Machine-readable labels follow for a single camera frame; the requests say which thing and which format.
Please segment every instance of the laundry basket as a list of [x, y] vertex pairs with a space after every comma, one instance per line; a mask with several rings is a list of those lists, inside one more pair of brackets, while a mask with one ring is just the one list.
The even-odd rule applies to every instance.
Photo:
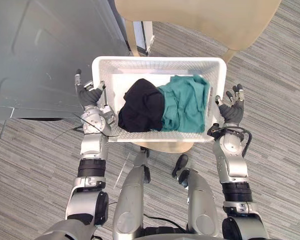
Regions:
[[[207, 130], [220, 122], [215, 96], [223, 96], [227, 67], [217, 57], [133, 57], [99, 56], [92, 63], [93, 85], [105, 81], [107, 104], [116, 114], [112, 124], [110, 142], [206, 142], [213, 138]], [[199, 75], [210, 83], [208, 104], [205, 109], [205, 129], [202, 133], [179, 131], [127, 132], [118, 127], [118, 113], [124, 106], [124, 95], [138, 80], [146, 79], [156, 87], [170, 82], [170, 77]], [[105, 104], [104, 93], [99, 103]]]

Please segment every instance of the teal shirt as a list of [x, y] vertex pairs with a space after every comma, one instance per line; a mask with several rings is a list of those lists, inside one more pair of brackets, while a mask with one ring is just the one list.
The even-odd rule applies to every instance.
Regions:
[[205, 110], [210, 89], [205, 79], [198, 75], [176, 75], [158, 89], [164, 96], [161, 131], [202, 133], [205, 130]]

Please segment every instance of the gray carpet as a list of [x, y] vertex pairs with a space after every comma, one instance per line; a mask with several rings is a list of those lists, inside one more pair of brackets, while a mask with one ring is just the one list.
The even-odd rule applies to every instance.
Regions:
[[[151, 56], [207, 57], [225, 51], [189, 29], [154, 23], [153, 30]], [[282, 1], [255, 44], [237, 53], [227, 67], [226, 89], [238, 83], [245, 89], [242, 127], [253, 134], [245, 158], [253, 199], [272, 238], [300, 240], [300, 0]], [[77, 125], [74, 119], [8, 120], [0, 139], [0, 240], [34, 239], [63, 219], [82, 135], [73, 131], [59, 135]], [[110, 143], [106, 191], [111, 203], [118, 199], [137, 151], [132, 143]], [[195, 144], [187, 154], [189, 165], [211, 185], [221, 224], [226, 214], [212, 143]], [[150, 153], [151, 183], [144, 190], [144, 212], [185, 227], [187, 192], [170, 175], [178, 156]], [[115, 206], [109, 207], [108, 222], [96, 232], [104, 240], [112, 238]], [[144, 225], [170, 226], [147, 218]]]

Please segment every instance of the silver metal arm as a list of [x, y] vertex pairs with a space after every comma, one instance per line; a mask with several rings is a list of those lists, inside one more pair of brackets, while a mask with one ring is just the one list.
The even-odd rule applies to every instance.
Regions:
[[85, 88], [81, 85], [80, 73], [78, 71], [75, 75], [75, 86], [84, 110], [80, 117], [84, 136], [78, 174], [73, 181], [65, 220], [57, 222], [37, 240], [90, 240], [97, 227], [108, 218], [109, 198], [103, 189], [106, 186], [110, 124], [115, 121], [115, 114], [108, 105], [97, 106], [104, 83], [96, 90], [91, 88], [90, 83]]
[[248, 183], [248, 168], [242, 146], [243, 130], [238, 130], [244, 112], [244, 90], [240, 84], [234, 86], [233, 90], [235, 99], [229, 91], [226, 92], [232, 107], [223, 103], [219, 96], [216, 97], [215, 102], [225, 123], [222, 128], [214, 124], [208, 131], [215, 139], [213, 153], [225, 197], [223, 210], [228, 216], [222, 223], [223, 237], [242, 240], [268, 239]]

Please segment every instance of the metal panel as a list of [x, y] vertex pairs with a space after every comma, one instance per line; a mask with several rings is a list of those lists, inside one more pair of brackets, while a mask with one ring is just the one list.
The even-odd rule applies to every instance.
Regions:
[[14, 108], [11, 118], [76, 118], [73, 114], [74, 111], [54, 111], [54, 110], [40, 110], [40, 109], [26, 109], [26, 108]]
[[108, 1], [0, 0], [0, 107], [80, 112], [74, 73], [105, 55], [128, 55]]

